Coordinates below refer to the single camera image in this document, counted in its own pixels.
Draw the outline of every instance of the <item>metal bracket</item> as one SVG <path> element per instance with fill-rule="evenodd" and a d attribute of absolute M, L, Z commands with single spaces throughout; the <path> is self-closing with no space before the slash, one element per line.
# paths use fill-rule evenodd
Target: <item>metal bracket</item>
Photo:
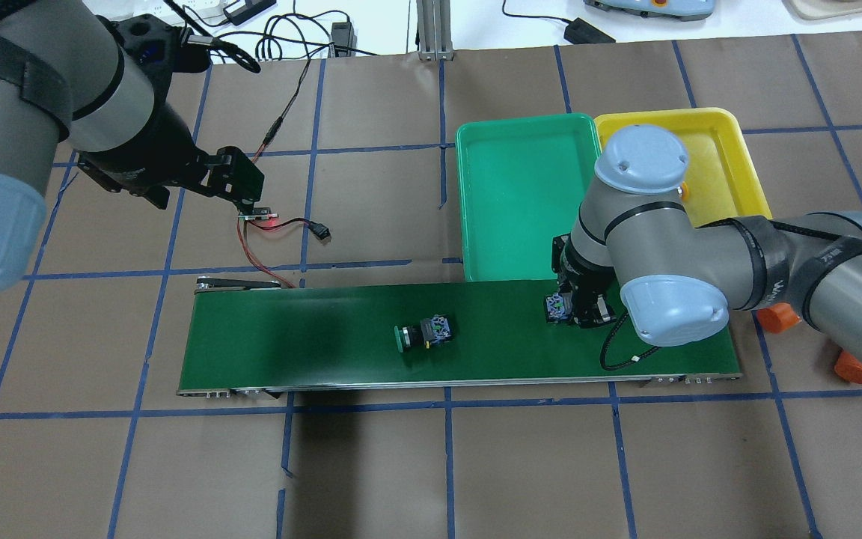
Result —
<path fill-rule="evenodd" d="M 418 0 L 418 57 L 422 61 L 454 58 L 451 0 Z"/>

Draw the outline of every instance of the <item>gray robotic arm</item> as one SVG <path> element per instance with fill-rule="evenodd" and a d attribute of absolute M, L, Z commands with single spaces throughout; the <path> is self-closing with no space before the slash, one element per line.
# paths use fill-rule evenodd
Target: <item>gray robotic arm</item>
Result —
<path fill-rule="evenodd" d="M 165 102 L 172 73 L 205 71 L 215 44 L 150 15 L 111 23 L 81 0 L 0 0 L 0 290 L 28 266 L 66 137 L 106 191 L 165 208 L 183 187 L 250 212 L 264 176 L 237 147 L 199 150 Z"/>
<path fill-rule="evenodd" d="M 605 291 L 615 277 L 637 334 L 656 346 L 714 335 L 729 309 L 786 301 L 862 361 L 862 213 L 694 228 L 678 195 L 687 164 L 683 144 L 660 127 L 610 139 L 574 229 L 555 239 L 572 320 L 612 321 Z"/>

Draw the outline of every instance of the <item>light blue device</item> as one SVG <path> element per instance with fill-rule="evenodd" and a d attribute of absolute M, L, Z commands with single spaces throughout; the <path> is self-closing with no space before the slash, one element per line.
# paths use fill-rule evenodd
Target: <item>light blue device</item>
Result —
<path fill-rule="evenodd" d="M 599 10 L 624 10 L 642 17 L 666 16 L 701 20 L 714 13 L 715 0 L 584 0 Z"/>

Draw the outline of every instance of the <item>green tray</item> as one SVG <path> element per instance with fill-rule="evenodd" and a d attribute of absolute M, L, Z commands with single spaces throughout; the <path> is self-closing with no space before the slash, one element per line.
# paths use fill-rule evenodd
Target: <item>green tray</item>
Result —
<path fill-rule="evenodd" d="M 465 280 L 553 279 L 551 239 L 574 226 L 601 154 L 594 120 L 465 124 L 456 147 Z"/>
<path fill-rule="evenodd" d="M 178 394 L 740 376 L 727 330 L 603 371 L 598 354 L 610 327 L 548 324 L 543 297 L 554 290 L 554 281 L 493 281 L 203 291 Z M 616 287 L 611 293 L 622 313 Z M 449 318 L 454 340 L 398 352 L 394 327 L 434 314 Z M 610 362 L 645 350 L 626 324 Z"/>

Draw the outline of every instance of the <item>teal tray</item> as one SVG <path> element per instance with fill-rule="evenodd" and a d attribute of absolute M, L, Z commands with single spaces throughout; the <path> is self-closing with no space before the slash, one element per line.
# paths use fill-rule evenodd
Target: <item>teal tray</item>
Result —
<path fill-rule="evenodd" d="M 571 231 L 594 177 L 594 120 L 558 114 L 458 129 L 465 280 L 553 279 L 551 239 Z"/>

